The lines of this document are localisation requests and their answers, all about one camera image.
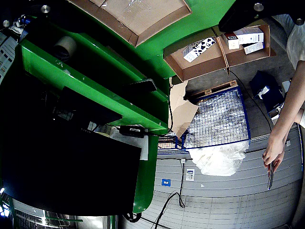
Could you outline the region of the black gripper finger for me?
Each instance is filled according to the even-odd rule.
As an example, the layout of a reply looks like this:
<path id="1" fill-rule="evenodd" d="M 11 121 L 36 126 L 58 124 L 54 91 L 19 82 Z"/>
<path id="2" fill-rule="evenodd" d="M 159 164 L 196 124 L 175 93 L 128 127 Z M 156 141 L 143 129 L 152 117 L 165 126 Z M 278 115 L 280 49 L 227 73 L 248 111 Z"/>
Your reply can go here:
<path id="1" fill-rule="evenodd" d="M 236 0 L 221 18 L 218 28 L 221 32 L 239 30 L 265 17 L 288 14 L 293 22 L 301 26 L 305 22 L 303 0 Z"/>
<path id="2" fill-rule="evenodd" d="M 2 0 L 0 28 L 5 29 L 21 15 L 35 17 L 38 22 L 49 20 L 75 33 L 85 32 L 85 17 L 67 0 Z"/>

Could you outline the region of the person's hand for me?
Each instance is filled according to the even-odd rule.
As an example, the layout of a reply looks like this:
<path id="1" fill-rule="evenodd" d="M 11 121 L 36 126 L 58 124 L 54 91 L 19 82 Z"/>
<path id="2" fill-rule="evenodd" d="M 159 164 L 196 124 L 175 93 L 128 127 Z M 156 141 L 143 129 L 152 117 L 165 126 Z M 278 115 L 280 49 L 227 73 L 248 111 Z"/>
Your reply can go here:
<path id="1" fill-rule="evenodd" d="M 284 158 L 284 155 L 285 155 L 285 151 L 283 150 L 282 153 L 280 153 L 276 158 L 275 160 L 273 161 L 273 172 L 275 172 L 279 165 L 281 164 L 281 162 L 283 161 L 283 158 Z"/>
<path id="2" fill-rule="evenodd" d="M 285 150 L 285 141 L 287 134 L 284 136 L 278 134 L 270 134 L 267 148 L 262 155 L 264 167 L 270 172 L 270 165 L 273 163 L 275 158 Z"/>

